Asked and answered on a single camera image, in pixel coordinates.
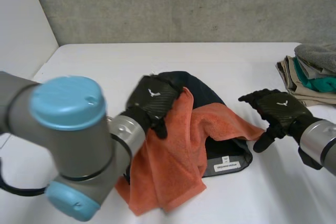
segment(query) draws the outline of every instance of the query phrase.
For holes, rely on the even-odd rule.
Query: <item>clothing label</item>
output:
[[[222,157],[222,160],[223,160],[223,164],[224,163],[230,163],[230,157],[229,156]]]
[[[236,169],[236,168],[240,168],[239,161],[214,165],[215,172],[222,172],[224,170],[231,170],[231,169]]]

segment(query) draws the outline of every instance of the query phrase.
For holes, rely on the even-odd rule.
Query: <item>coral towel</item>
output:
[[[131,184],[123,177],[118,180],[118,193],[136,215],[157,207],[170,211],[206,188],[201,178],[208,136],[216,141],[257,140],[264,132],[225,105],[212,103],[193,110],[193,101],[184,88],[165,118],[168,137],[161,140],[150,130],[132,161]]]

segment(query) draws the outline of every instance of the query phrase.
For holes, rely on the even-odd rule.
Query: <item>gray towel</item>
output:
[[[336,44],[317,46],[301,44],[294,49],[295,55],[308,63],[336,73]]]
[[[299,57],[297,57],[297,59],[302,69],[302,72],[304,73],[304,75],[307,77],[308,80],[324,78],[327,76],[336,76],[336,73],[331,72],[328,69],[314,67]]]

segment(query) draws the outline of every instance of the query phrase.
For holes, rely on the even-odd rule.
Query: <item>white tabletop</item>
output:
[[[93,44],[60,47],[37,72],[44,82],[63,75],[96,80],[115,116],[139,78],[151,72],[185,70],[210,86],[238,115],[266,128],[250,106],[237,99],[269,88],[284,90],[275,63],[293,56],[296,43]],[[330,106],[310,108],[317,117],[336,122]],[[297,144],[277,140],[245,170],[204,178],[207,189],[169,214],[152,210],[140,217],[112,190],[88,223],[335,223],[336,179],[324,168],[304,166]],[[11,137],[1,150],[3,175],[17,187],[37,188],[57,174],[48,152]],[[0,191],[1,223],[79,223],[58,212],[44,196],[24,198]]]

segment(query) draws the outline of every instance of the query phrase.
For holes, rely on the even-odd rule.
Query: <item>gray concrete wall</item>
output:
[[[336,0],[40,2],[60,45],[336,40]]]

